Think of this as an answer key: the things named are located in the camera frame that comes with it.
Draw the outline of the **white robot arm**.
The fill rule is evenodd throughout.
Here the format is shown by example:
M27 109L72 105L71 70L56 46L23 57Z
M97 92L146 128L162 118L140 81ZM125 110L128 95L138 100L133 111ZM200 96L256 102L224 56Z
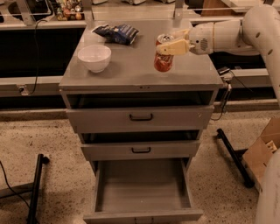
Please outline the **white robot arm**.
M259 54L265 63L277 101L280 102L280 14L269 4L250 8L242 20L199 24L175 31L173 39L157 46L162 55L197 55L226 52ZM280 224L280 151L265 168L255 224Z

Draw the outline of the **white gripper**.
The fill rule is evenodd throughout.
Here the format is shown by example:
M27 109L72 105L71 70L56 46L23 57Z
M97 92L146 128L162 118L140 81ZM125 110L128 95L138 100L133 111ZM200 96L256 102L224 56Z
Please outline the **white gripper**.
M156 50L162 55L202 55L214 52L214 24L198 24L191 30L184 29L171 34L175 40L157 43Z

